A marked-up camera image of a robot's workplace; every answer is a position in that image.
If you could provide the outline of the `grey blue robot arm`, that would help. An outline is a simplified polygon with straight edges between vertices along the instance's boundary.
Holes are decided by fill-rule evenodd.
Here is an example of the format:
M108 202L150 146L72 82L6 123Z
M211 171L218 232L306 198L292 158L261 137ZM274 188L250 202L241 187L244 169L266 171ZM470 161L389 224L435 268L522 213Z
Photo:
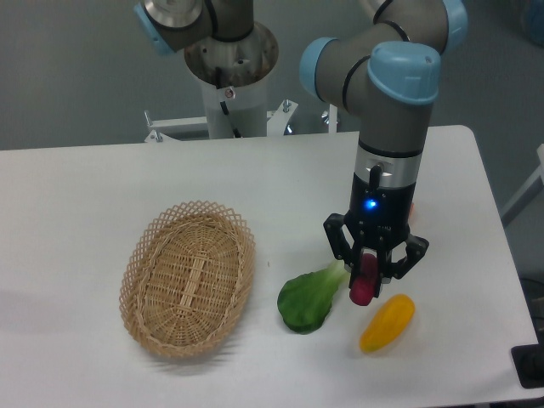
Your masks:
M408 218L443 54L468 30L460 1L368 1L371 27L348 40L322 37L299 64L303 88L361 121L348 211L324 223L350 273L351 300L377 298L424 256ZM263 136L263 83L279 50L250 1L141 1L134 12L161 54L183 52L203 86L213 139Z

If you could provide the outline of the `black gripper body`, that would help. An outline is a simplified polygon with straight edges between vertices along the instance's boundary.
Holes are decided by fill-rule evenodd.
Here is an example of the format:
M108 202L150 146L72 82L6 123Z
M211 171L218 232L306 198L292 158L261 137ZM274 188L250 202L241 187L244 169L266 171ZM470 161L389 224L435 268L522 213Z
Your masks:
M372 189L358 175L353 176L348 212L343 224L354 242L343 243L345 255L364 248L392 250L403 242L419 245L421 238L412 235L408 222L415 184L401 188L379 186Z

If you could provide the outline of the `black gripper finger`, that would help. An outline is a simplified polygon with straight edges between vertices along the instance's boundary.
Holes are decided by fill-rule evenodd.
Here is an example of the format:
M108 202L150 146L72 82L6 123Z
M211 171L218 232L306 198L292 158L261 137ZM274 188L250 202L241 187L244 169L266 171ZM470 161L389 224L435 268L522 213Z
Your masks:
M380 296L383 281L389 283L392 279L402 279L426 254L429 241L409 234L405 243L405 256L394 262L392 254L394 246L383 236L379 237L376 250L377 282L374 287L374 297Z
M349 272L348 287L352 288L360 272L360 248L357 247L357 242L352 246L349 245L343 232L344 225L344 216L338 213L332 213L323 223L332 254L336 260L343 262L345 269Z

